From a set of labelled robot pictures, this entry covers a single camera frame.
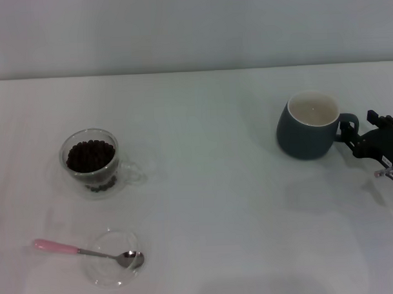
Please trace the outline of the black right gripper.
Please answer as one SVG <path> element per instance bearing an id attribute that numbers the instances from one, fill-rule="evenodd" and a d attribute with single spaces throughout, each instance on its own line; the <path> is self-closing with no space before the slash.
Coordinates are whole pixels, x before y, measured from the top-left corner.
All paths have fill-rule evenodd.
<path id="1" fill-rule="evenodd" d="M 379 116 L 374 110 L 369 110 L 367 121 L 378 129 L 364 135 L 360 135 L 350 122 L 341 121 L 339 140 L 351 149 L 355 157 L 374 159 L 384 168 L 393 167 L 393 117 Z"/>

